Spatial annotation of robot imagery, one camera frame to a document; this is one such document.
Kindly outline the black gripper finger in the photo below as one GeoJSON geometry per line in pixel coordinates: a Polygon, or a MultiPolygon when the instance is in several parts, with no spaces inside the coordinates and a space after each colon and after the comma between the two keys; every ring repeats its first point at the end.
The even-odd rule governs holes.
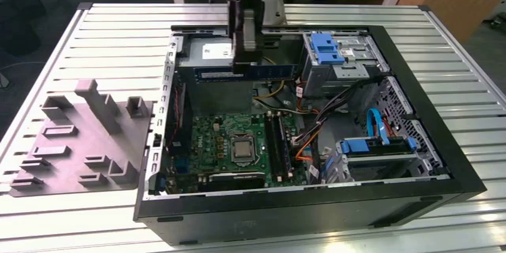
{"type": "Polygon", "coordinates": [[[229,1],[229,37],[233,43],[233,72],[246,73],[263,56],[263,2],[229,1]]]}

